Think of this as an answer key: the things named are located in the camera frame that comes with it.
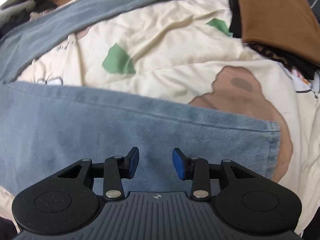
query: denim hem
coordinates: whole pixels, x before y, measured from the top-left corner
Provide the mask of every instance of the denim hem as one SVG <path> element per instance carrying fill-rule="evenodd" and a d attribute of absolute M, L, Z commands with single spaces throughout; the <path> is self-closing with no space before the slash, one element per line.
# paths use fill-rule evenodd
<path fill-rule="evenodd" d="M 276 168 L 278 154 L 279 154 L 279 147 L 280 147 L 280 140 L 276 140 L 277 134 L 276 132 L 272 132 L 272 138 L 270 140 L 270 147 L 269 147 L 269 154 L 267 157 L 267 167 L 265 171 L 265 177 L 268 179 L 272 179 L 273 172 Z"/>
<path fill-rule="evenodd" d="M 167 120 L 177 120 L 195 125 L 279 132 L 278 122 L 258 120 L 241 114 L 222 112 L 197 106 L 174 103 L 167 100 L 142 97 L 112 90 L 88 87 L 44 86 L 28 82 L 14 82 L 4 86 L 10 89 L 51 99 L 65 100 L 96 107 L 117 108 Z"/>

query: cartoon print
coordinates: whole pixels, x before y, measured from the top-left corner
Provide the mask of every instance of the cartoon print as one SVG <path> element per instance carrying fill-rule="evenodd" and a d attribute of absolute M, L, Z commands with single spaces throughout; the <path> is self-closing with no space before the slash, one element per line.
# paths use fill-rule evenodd
<path fill-rule="evenodd" d="M 77 46 L 77 43 L 75 41 L 68 41 L 67 44 L 60 44 L 57 48 L 56 51 L 60 51 L 62 49 L 66 50 L 68 46 L 72 45 L 73 47 Z"/>
<path fill-rule="evenodd" d="M 48 85 L 48 86 L 63 86 L 63 79 L 62 77 L 55 77 L 45 80 L 43 78 L 39 78 L 37 84 L 40 85 Z"/>
<path fill-rule="evenodd" d="M 265 99 L 259 81 L 244 67 L 225 66 L 212 82 L 212 90 L 189 104 L 279 123 L 281 141 L 273 174 L 273 181 L 278 182 L 288 169 L 293 146 L 286 121 Z"/>

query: gray blue fabric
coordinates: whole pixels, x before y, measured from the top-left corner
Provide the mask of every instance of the gray blue fabric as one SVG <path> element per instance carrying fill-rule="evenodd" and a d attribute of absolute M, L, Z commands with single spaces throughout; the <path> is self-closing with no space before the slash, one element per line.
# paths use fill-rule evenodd
<path fill-rule="evenodd" d="M 279 125 L 244 115 L 116 91 L 27 82 L 0 90 L 0 185 L 16 194 L 82 158 L 103 162 L 140 150 L 125 190 L 189 191 L 172 150 L 211 163 L 233 159 L 271 177 Z"/>
<path fill-rule="evenodd" d="M 14 81 L 32 62 L 70 33 L 157 0 L 79 0 L 31 22 L 0 40 L 0 83 Z"/>

